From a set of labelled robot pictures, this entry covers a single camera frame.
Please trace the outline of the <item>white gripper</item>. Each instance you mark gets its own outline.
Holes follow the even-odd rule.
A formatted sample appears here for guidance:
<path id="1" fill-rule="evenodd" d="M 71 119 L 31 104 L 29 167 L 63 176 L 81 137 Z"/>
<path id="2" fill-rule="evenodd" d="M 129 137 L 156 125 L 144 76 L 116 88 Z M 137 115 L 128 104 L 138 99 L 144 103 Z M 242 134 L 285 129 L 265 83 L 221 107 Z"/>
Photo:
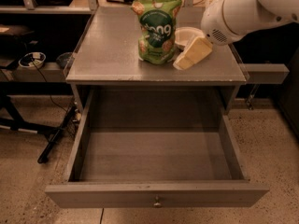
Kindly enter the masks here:
<path id="1" fill-rule="evenodd" d="M 206 38 L 221 46 L 239 41 L 262 28 L 261 6 L 257 0 L 213 0 L 201 20 Z M 205 59 L 213 48 L 206 38 L 194 36 L 190 39 L 173 66 L 186 70 Z"/>

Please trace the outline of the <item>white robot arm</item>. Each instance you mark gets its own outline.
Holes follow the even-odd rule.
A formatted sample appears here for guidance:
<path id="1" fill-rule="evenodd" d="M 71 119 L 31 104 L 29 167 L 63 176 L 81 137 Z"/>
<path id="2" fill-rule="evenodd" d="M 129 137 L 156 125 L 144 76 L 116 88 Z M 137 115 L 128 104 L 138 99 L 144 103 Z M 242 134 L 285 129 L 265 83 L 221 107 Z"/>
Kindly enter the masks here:
<path id="1" fill-rule="evenodd" d="M 201 35 L 193 35 L 174 61 L 178 70 L 204 60 L 215 45 L 224 46 L 246 35 L 291 22 L 299 17 L 299 0 L 213 0 L 203 13 Z"/>

